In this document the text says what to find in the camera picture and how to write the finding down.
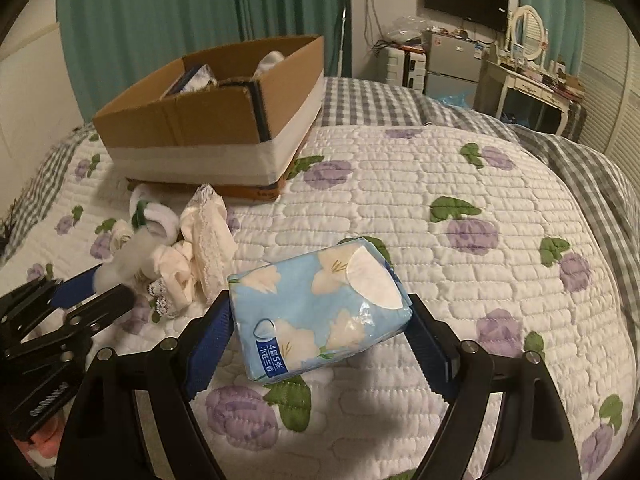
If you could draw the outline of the person's hand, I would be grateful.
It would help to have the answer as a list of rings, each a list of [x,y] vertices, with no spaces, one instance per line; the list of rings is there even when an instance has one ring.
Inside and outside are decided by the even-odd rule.
[[[52,467],[55,465],[56,456],[58,456],[64,427],[64,413],[58,412],[28,441],[15,440],[15,443],[32,466]]]

